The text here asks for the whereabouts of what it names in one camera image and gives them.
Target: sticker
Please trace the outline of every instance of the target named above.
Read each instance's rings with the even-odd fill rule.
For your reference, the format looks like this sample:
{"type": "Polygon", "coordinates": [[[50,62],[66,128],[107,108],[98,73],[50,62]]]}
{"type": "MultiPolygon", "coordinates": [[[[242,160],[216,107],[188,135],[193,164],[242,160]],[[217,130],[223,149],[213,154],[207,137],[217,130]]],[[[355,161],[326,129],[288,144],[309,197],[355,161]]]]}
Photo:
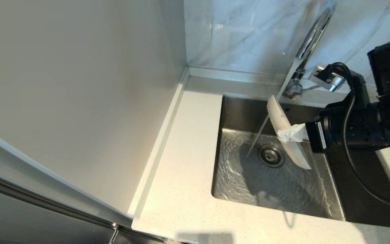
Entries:
{"type": "Polygon", "coordinates": [[[323,134],[322,123],[317,122],[317,126],[319,127],[320,139],[322,140],[323,149],[326,149],[326,141],[325,135],[323,134]]]}

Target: countertop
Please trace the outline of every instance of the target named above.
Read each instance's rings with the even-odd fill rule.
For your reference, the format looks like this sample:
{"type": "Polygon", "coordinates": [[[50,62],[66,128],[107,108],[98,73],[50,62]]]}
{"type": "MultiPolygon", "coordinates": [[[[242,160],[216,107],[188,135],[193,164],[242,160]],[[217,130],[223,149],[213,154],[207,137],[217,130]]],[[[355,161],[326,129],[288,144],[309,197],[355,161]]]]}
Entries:
{"type": "MultiPolygon", "coordinates": [[[[295,214],[212,196],[223,94],[266,99],[278,91],[279,87],[272,85],[191,77],[144,209],[132,228],[202,244],[390,243],[389,227],[295,214]]],[[[314,90],[304,93],[298,103],[317,105],[314,97],[317,101],[339,101],[341,96],[344,94],[314,90]]],[[[386,160],[390,149],[381,155],[386,156],[390,171],[390,161],[386,160]]]]}

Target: black cable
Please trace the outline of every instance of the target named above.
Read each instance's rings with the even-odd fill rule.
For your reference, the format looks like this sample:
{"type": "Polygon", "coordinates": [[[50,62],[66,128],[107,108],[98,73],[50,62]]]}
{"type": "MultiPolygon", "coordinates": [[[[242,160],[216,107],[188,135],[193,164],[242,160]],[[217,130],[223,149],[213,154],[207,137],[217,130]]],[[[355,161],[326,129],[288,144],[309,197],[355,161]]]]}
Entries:
{"type": "Polygon", "coordinates": [[[348,123],[348,119],[350,117],[350,114],[351,114],[351,110],[353,109],[353,106],[354,106],[354,103],[356,101],[356,96],[354,94],[354,87],[352,87],[352,80],[351,80],[351,74],[350,74],[350,70],[348,69],[348,67],[341,63],[341,62],[336,62],[334,64],[332,64],[334,66],[338,66],[338,67],[341,67],[345,73],[346,73],[346,79],[350,79],[349,80],[349,85],[351,86],[350,89],[351,89],[351,97],[350,97],[350,104],[348,105],[348,108],[347,108],[347,111],[345,113],[345,118],[344,118],[344,125],[342,127],[342,146],[344,147],[344,151],[345,151],[345,154],[347,156],[347,160],[348,160],[348,164],[350,165],[351,169],[352,169],[352,172],[353,172],[353,175],[356,177],[356,179],[358,180],[358,182],[364,187],[364,189],[366,191],[368,191],[368,193],[370,193],[373,197],[377,198],[378,200],[390,205],[390,198],[386,197],[386,196],[383,196],[381,194],[379,194],[378,192],[376,192],[372,187],[370,187],[370,185],[368,185],[367,183],[365,183],[359,176],[358,174],[358,171],[353,163],[353,160],[350,156],[350,151],[348,150],[348,146],[347,146],[347,123],[348,123]]]}

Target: water stream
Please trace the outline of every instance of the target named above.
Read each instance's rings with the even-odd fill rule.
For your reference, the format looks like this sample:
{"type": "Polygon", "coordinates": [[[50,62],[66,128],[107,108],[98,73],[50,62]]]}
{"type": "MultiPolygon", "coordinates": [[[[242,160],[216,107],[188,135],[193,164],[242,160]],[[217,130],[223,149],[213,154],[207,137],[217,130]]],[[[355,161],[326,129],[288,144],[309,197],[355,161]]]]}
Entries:
{"type": "MultiPolygon", "coordinates": [[[[293,65],[291,65],[290,71],[288,71],[288,74],[287,74],[287,76],[286,76],[286,78],[285,78],[285,81],[284,81],[284,83],[282,84],[282,87],[281,87],[281,89],[279,90],[279,93],[278,93],[277,96],[276,96],[276,99],[277,99],[278,102],[279,102],[279,100],[280,100],[280,98],[281,98],[281,96],[282,96],[282,93],[284,92],[285,88],[287,87],[287,84],[288,84],[289,80],[291,79],[291,76],[293,76],[294,71],[297,69],[297,67],[299,67],[299,65],[300,65],[301,62],[302,62],[301,59],[299,59],[299,58],[297,58],[297,57],[294,58],[293,65]]],[[[257,142],[258,137],[260,137],[260,134],[261,134],[261,132],[263,131],[264,126],[266,125],[267,121],[269,121],[269,114],[268,114],[268,115],[266,116],[266,118],[264,119],[263,125],[261,125],[260,130],[259,130],[258,133],[257,133],[257,136],[255,137],[254,141],[253,141],[252,144],[251,144],[251,148],[249,148],[249,151],[248,151],[248,153],[246,154],[246,157],[249,156],[249,154],[251,153],[252,149],[254,148],[254,145],[255,145],[255,143],[257,142]]]]}

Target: faucet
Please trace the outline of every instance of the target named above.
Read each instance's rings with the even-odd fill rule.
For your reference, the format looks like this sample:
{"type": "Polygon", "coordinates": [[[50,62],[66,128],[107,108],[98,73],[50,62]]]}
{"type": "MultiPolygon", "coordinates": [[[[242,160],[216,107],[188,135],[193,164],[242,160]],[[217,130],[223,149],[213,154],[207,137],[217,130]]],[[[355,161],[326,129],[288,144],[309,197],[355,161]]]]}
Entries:
{"type": "Polygon", "coordinates": [[[301,60],[300,65],[294,71],[288,85],[283,92],[283,95],[290,99],[297,99],[302,96],[303,87],[300,84],[303,74],[305,74],[305,66],[308,63],[311,54],[315,50],[320,38],[322,37],[326,27],[328,26],[329,20],[335,11],[336,0],[328,0],[325,5],[320,9],[316,21],[312,25],[308,34],[303,40],[302,45],[297,51],[296,58],[301,60]]]}

